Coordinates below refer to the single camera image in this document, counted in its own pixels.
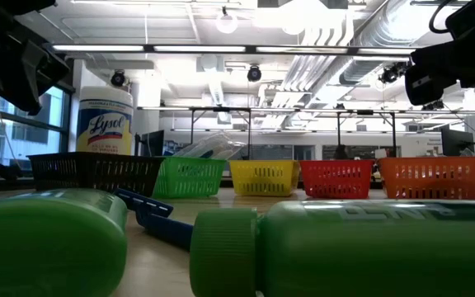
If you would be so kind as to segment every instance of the orange basket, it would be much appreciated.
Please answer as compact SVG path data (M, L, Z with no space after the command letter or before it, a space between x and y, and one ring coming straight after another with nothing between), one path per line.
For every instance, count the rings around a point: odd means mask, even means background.
M384 158L379 165L390 199L475 200L475 157Z
M300 161L305 193L313 198L366 199L373 160Z

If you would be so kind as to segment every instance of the green basket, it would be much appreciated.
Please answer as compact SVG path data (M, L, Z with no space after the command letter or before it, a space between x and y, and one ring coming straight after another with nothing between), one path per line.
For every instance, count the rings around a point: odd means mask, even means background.
M155 198L206 197L219 191L226 160L169 157L158 172Z

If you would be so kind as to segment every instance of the blue handle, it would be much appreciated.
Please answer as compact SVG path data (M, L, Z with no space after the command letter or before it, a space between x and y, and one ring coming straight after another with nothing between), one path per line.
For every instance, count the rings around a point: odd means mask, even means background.
M151 214L160 215L164 218L167 218L173 211L173 206L171 205L133 193L132 191L116 189L113 194L117 195L125 202L128 206L128 210L137 210L140 205L146 205L149 207L149 209L146 208L146 211L149 211Z
M155 215L146 205L140 205L136 214L139 225L145 227L154 237L190 251L193 225Z

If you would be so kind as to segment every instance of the security camera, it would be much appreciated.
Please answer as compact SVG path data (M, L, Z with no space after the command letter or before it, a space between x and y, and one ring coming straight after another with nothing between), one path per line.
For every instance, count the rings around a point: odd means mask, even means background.
M124 75L124 70L115 70L115 74L111 77L111 84L115 87L123 87L126 79Z
M259 82L261 79L260 68L256 65L252 65L251 68L248 70L247 78L249 82Z

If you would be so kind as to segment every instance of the plastic bottle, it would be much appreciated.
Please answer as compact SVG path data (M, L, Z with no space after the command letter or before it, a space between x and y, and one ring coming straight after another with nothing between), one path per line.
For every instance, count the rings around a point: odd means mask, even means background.
M133 98L113 87L83 87L77 151L131 154Z
M197 297L475 296L475 202L280 202L195 221Z
M124 273L126 215L96 190L0 200L0 296L109 296Z

